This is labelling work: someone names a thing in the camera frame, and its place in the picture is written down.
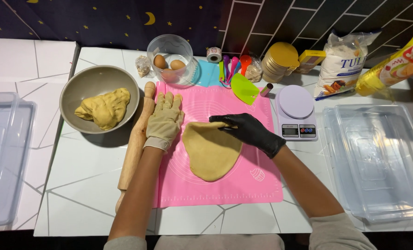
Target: yellow moon print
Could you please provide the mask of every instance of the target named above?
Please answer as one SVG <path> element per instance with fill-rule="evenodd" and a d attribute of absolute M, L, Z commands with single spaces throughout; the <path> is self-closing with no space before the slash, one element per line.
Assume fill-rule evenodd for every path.
<path fill-rule="evenodd" d="M 149 16 L 149 21 L 145 23 L 145 25 L 152 25 L 155 23 L 155 16 L 151 12 L 145 12 L 145 14 L 148 14 Z"/>

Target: yellow snack bag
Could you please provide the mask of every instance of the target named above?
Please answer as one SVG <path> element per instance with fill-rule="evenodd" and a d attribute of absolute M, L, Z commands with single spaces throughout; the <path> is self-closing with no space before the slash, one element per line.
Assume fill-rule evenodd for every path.
<path fill-rule="evenodd" d="M 359 77 L 355 90 L 362 96 L 368 96 L 411 76 L 413 76 L 413 37 L 404 48 Z"/>

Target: wooden rolling pin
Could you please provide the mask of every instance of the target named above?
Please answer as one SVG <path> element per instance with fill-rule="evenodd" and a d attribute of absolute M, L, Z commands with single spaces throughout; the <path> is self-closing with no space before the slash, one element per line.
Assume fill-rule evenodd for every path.
<path fill-rule="evenodd" d="M 121 169 L 120 180 L 118 181 L 117 188 L 121 191 L 121 195 L 115 205 L 115 213 L 120 207 L 123 196 L 125 196 L 125 192 L 128 189 L 135 169 L 143 154 L 148 119 L 154 112 L 155 102 L 152 98 L 154 92 L 155 84 L 151 81 L 147 82 L 145 85 L 145 97 L 143 98 L 143 110 L 129 136 L 128 149 L 126 150 L 125 161 L 123 162 L 123 168 Z"/>

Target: digital kitchen scale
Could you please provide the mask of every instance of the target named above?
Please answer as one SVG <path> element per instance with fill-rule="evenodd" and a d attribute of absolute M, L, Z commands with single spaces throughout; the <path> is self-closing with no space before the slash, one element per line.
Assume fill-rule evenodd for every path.
<path fill-rule="evenodd" d="M 318 139 L 314 100 L 305 88 L 297 85 L 282 88 L 275 102 L 279 136 L 287 141 Z"/>

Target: gray bowl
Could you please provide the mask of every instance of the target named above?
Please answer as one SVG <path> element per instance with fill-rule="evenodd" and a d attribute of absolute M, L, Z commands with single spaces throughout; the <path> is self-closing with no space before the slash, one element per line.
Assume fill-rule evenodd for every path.
<path fill-rule="evenodd" d="M 126 88 L 131 93 L 131 100 L 126 106 L 126 113 L 117 125 L 109 130 L 102 130 L 93 121 L 84 120 L 75 115 L 75 110 L 83 99 Z M 98 65 L 80 71 L 63 88 L 60 97 L 60 111 L 65 121 L 74 129 L 87 134 L 103 134 L 120 128 L 134 115 L 140 93 L 134 78 L 121 68 L 110 65 Z"/>

